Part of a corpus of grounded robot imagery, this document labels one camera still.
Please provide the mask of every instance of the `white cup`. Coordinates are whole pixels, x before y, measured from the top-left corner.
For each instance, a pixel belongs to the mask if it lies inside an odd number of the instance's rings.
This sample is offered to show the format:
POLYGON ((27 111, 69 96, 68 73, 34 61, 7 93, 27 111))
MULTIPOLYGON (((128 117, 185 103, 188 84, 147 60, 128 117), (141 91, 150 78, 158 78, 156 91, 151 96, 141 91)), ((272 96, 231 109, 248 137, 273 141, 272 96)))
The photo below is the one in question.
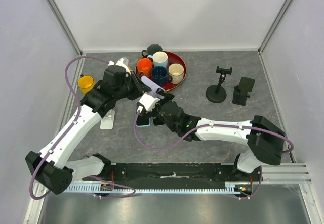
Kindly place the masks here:
POLYGON ((169 75, 172 77, 172 84, 179 84, 183 80, 184 68, 180 64, 172 64, 169 66, 169 75))
POLYGON ((168 55, 163 51, 158 51, 153 55, 153 65, 156 66, 163 66, 167 69, 168 67, 168 55))

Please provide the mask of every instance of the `blue cup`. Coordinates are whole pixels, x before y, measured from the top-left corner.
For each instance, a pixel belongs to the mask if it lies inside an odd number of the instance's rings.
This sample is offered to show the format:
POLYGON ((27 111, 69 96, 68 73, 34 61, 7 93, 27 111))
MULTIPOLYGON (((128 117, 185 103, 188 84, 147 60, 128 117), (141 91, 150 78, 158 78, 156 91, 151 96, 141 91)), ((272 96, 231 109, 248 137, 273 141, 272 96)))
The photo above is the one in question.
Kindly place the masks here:
POLYGON ((152 80, 159 86, 164 86, 172 81, 172 77, 168 75, 166 68, 163 66, 154 67, 151 71, 152 80))

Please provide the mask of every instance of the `round black base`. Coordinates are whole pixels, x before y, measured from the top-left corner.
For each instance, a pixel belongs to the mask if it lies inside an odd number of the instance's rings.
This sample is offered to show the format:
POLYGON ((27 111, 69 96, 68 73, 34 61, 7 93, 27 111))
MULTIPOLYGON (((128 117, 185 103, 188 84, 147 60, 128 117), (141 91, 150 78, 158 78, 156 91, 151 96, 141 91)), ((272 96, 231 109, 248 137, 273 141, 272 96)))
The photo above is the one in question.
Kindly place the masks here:
POLYGON ((215 93, 217 85, 212 85, 206 90, 206 98, 213 103, 221 103, 226 99, 227 93, 224 88, 220 88, 218 93, 215 93))

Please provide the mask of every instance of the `floor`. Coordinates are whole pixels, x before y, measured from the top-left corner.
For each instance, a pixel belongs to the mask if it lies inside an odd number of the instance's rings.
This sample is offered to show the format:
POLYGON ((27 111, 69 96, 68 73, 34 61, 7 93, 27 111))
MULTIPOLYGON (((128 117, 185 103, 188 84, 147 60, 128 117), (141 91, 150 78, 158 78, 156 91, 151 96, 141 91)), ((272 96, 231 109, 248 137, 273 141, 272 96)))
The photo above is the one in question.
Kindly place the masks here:
MULTIPOLYGON (((278 117, 270 90, 257 52, 175 52, 187 65, 188 74, 182 85, 171 91, 174 101, 191 115, 212 120, 243 121, 252 120, 254 115, 262 115, 279 126, 278 117), (208 86, 217 84, 219 74, 216 66, 233 67, 232 75, 226 77, 223 87, 227 98, 221 104, 207 100, 205 91, 208 86), (232 104, 234 86, 241 77, 256 80, 251 98, 246 106, 232 104)), ((133 69, 141 58, 141 53, 91 53, 107 60, 117 61, 125 56, 133 69)), ((96 81, 102 79, 106 64, 86 60, 83 75, 91 75, 96 81)), ((112 162, 215 162, 233 163, 235 157, 247 150, 246 146, 222 141, 182 142, 166 151, 152 151, 143 148, 133 134, 135 102, 127 99, 118 101, 113 130, 101 130, 97 124, 84 137, 71 155, 70 160, 79 160, 85 155, 100 153, 112 162)), ((164 147, 174 143, 178 137, 165 126, 142 127, 138 129, 140 138, 154 147, 164 147)), ((291 162, 289 155, 282 157, 283 163, 291 162)))
POLYGON ((298 185, 262 185, 251 200, 219 194, 144 194, 99 200, 91 194, 46 197, 38 224, 310 224, 298 185))

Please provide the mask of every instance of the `yellow cup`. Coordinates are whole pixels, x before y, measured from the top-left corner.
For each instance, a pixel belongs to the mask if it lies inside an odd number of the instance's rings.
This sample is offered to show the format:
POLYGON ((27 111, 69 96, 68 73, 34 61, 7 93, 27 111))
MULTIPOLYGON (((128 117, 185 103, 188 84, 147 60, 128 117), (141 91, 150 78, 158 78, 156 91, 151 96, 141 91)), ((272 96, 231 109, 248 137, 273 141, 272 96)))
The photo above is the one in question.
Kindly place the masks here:
POLYGON ((95 84, 96 82, 92 76, 83 76, 79 79, 79 81, 77 81, 77 86, 84 94, 90 91, 95 86, 95 84))

